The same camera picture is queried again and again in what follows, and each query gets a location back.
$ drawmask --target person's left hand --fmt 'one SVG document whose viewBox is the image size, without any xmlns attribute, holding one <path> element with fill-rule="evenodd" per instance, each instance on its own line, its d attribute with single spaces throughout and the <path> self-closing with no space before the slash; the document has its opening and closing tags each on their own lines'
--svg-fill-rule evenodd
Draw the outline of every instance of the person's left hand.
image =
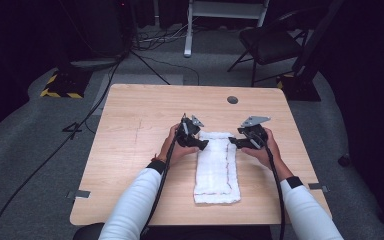
<svg viewBox="0 0 384 240">
<path fill-rule="evenodd" d="M 163 146 L 161 147 L 161 152 L 157 156 L 157 159 L 163 162 L 167 160 L 167 152 L 168 152 L 168 149 L 170 148 L 170 144 L 173 141 L 173 138 L 176 134 L 176 130 L 178 127 L 179 127 L 179 123 L 170 128 L 170 133 L 168 134 L 168 137 L 165 139 Z M 182 147 L 176 141 L 174 145 L 173 153 L 171 154 L 170 165 L 173 165 L 176 162 L 178 162 L 179 159 L 182 158 L 183 156 L 191 153 L 196 153 L 198 152 L 198 150 L 199 150 L 198 147 Z"/>
</svg>

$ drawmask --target folded cloth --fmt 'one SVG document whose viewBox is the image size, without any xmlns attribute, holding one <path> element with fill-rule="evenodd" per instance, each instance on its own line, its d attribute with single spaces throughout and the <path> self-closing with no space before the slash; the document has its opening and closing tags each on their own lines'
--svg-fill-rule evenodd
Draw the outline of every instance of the folded cloth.
<svg viewBox="0 0 384 240">
<path fill-rule="evenodd" d="M 195 203 L 234 203 L 241 199 L 236 173 L 236 145 L 230 143 L 228 132 L 199 133 L 200 140 L 209 140 L 198 153 Z"/>
</svg>

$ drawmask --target table top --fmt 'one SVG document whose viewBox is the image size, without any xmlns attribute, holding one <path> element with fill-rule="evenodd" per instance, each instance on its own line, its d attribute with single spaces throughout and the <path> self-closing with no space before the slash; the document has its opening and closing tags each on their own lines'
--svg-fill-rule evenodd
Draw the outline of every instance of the table top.
<svg viewBox="0 0 384 240">
<path fill-rule="evenodd" d="M 227 101 L 238 98 L 237 104 Z M 105 222 L 123 191 L 158 154 L 169 129 L 183 114 L 195 115 L 205 132 L 230 132 L 249 116 L 269 116 L 282 159 L 305 186 L 318 183 L 283 92 L 275 88 L 114 84 L 105 104 L 75 200 L 74 225 Z M 170 168 L 150 225 L 279 224 L 279 197 L 270 170 L 241 151 L 236 153 L 241 200 L 233 204 L 195 204 L 197 154 Z M 322 190 L 310 190 L 330 214 Z"/>
</svg>

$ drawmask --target person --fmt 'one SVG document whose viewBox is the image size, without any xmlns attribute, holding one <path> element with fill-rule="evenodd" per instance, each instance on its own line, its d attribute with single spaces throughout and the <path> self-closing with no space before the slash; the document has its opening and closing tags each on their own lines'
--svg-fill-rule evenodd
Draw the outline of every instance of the person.
<svg viewBox="0 0 384 240">
<path fill-rule="evenodd" d="M 160 186 L 162 173 L 166 166 L 166 153 L 178 126 L 179 124 L 176 124 L 171 127 L 169 135 L 161 147 L 160 154 L 154 157 L 145 169 L 140 171 L 133 183 L 125 190 L 107 222 L 97 225 L 99 230 L 102 228 L 99 240 L 133 240 L 141 238 L 141 231 L 151 212 Z M 317 240 L 343 239 L 330 216 L 315 200 L 308 189 L 303 186 L 299 177 L 294 176 L 283 162 L 272 131 L 267 128 L 265 128 L 265 131 L 268 135 L 267 146 L 273 154 L 273 161 L 278 173 L 285 208 L 297 237 L 299 239 Z M 196 153 L 198 150 L 197 147 L 181 147 L 176 142 L 170 159 L 170 165 L 175 165 L 183 156 Z M 265 149 L 241 148 L 241 151 L 257 158 L 262 165 L 271 169 L 269 157 Z M 78 231 L 74 240 L 81 239 L 80 235 L 82 233 Z"/>
</svg>

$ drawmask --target white sleeve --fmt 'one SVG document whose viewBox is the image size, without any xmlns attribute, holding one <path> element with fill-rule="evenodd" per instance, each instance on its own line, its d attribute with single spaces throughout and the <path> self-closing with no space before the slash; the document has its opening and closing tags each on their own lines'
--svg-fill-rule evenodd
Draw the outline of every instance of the white sleeve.
<svg viewBox="0 0 384 240">
<path fill-rule="evenodd" d="M 303 185 L 280 182 L 286 210 L 299 239 L 343 239 L 330 216 Z"/>
<path fill-rule="evenodd" d="M 140 239 L 160 183 L 161 174 L 158 171 L 143 169 L 118 200 L 99 240 Z"/>
</svg>

